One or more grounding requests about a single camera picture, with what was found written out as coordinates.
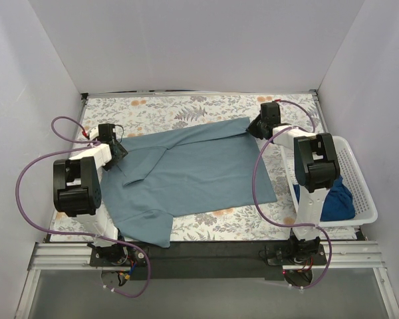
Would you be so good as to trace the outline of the light blue t shirt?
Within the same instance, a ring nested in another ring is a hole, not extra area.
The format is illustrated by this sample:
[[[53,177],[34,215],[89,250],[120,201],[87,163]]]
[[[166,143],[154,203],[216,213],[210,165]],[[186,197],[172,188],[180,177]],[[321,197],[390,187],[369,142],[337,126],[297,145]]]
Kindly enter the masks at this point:
[[[249,118],[125,138],[127,155],[102,175],[102,200],[125,236],[167,248],[176,217],[277,196]]]

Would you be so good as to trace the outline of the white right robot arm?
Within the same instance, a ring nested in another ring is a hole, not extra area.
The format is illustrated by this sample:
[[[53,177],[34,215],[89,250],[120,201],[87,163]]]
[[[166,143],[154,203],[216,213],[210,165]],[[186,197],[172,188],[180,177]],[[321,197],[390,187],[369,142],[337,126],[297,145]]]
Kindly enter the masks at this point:
[[[259,115],[250,123],[247,132],[253,137],[291,150],[294,155],[295,178],[299,185],[297,217],[293,225],[283,225],[267,218],[259,207],[256,196],[257,169],[265,148],[259,152],[252,176],[254,204],[262,218],[272,225],[290,229],[290,237],[266,252],[266,258],[279,265],[285,259],[295,264],[305,263],[319,253],[320,235],[326,232],[320,227],[325,199],[340,177],[340,167],[331,134],[308,132],[281,121],[282,100],[261,104]]]

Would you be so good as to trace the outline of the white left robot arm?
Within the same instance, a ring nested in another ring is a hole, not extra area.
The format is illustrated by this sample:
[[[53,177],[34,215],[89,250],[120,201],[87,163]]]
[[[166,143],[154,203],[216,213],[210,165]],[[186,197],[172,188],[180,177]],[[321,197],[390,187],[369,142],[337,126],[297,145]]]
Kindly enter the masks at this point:
[[[93,234],[91,247],[96,256],[112,265],[123,265],[128,249],[120,243],[104,240],[108,237],[122,240],[108,213],[102,209],[99,173],[108,171],[128,152],[116,137],[115,124],[100,124],[86,135],[92,146],[69,159],[53,164],[53,199],[55,209],[79,222],[87,233]]]

